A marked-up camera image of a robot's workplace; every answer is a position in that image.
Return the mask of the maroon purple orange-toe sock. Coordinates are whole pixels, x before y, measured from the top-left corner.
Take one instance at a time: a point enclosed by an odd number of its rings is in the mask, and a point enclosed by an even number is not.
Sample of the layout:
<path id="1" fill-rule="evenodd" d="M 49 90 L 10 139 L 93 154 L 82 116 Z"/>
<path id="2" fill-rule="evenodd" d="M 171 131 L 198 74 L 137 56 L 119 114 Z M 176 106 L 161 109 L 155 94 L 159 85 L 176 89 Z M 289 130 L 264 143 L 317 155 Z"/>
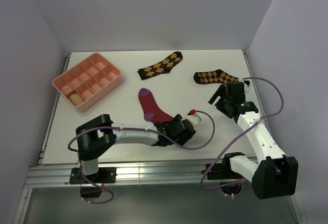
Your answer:
<path id="1" fill-rule="evenodd" d="M 145 121 L 163 123 L 171 121 L 172 116 L 164 112 L 156 103 L 152 92 L 147 88 L 141 88 L 138 93 L 139 103 L 143 110 Z"/>

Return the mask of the tan maroon purple-striped sock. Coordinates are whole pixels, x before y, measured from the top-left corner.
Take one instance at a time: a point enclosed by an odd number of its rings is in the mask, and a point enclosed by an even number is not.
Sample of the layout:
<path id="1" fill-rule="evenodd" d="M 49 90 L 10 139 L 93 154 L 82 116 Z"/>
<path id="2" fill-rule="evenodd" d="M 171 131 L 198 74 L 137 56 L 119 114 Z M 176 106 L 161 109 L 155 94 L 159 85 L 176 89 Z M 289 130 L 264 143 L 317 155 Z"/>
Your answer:
<path id="1" fill-rule="evenodd" d="M 78 94 L 74 93 L 68 97 L 68 100 L 72 103 L 74 106 L 80 106 L 84 103 L 84 99 Z"/>

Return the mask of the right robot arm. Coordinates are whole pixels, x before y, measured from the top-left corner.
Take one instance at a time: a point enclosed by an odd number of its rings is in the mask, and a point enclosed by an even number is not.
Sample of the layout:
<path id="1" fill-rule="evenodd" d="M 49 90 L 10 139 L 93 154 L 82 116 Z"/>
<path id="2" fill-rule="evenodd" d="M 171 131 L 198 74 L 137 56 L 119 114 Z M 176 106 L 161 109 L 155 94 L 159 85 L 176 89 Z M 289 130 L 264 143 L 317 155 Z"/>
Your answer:
<path id="1" fill-rule="evenodd" d="M 219 166 L 227 178 L 242 176 L 252 184 L 258 199 L 293 195 L 296 191 L 298 161 L 280 149 L 261 121 L 252 101 L 246 101 L 244 85 L 230 82 L 221 85 L 209 100 L 242 129 L 257 157 L 257 162 L 241 152 L 227 153 Z"/>

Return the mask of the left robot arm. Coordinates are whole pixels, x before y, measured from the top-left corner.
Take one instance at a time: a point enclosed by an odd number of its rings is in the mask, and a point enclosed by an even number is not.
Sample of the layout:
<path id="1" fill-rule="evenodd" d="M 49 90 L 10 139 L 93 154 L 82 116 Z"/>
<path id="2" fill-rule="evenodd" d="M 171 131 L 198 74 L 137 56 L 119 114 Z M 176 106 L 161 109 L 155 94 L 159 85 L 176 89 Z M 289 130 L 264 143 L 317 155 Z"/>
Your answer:
<path id="1" fill-rule="evenodd" d="M 196 114 L 185 118 L 176 115 L 172 121 L 132 127 L 111 120 L 110 115 L 100 115 L 76 128 L 78 155 L 82 166 L 81 176 L 87 182 L 99 179 L 98 158 L 113 145 L 142 144 L 166 147 L 173 143 L 183 146 L 196 133 L 201 122 Z"/>

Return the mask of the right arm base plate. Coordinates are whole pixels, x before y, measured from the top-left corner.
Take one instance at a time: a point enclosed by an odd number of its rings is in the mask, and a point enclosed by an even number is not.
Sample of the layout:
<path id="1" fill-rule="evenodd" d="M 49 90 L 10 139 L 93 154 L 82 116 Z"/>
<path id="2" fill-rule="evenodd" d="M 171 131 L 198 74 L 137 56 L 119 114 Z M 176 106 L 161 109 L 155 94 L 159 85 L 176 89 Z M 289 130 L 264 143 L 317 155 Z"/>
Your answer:
<path id="1" fill-rule="evenodd" d="M 240 174 L 226 169 L 222 163 L 215 164 L 206 176 L 207 180 L 244 179 Z"/>

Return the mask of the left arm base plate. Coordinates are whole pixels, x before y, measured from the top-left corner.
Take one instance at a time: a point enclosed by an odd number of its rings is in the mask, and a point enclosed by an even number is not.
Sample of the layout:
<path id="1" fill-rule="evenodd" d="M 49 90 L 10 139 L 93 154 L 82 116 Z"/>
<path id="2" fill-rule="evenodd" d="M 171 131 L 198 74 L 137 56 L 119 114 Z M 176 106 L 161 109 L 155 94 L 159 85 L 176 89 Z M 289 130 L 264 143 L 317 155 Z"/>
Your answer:
<path id="1" fill-rule="evenodd" d="M 98 172 L 92 175 L 86 176 L 86 178 L 96 184 L 112 184 L 116 180 L 116 168 L 115 167 L 101 167 Z M 82 177 L 80 168 L 72 168 L 69 179 L 71 185 L 87 184 L 88 182 Z"/>

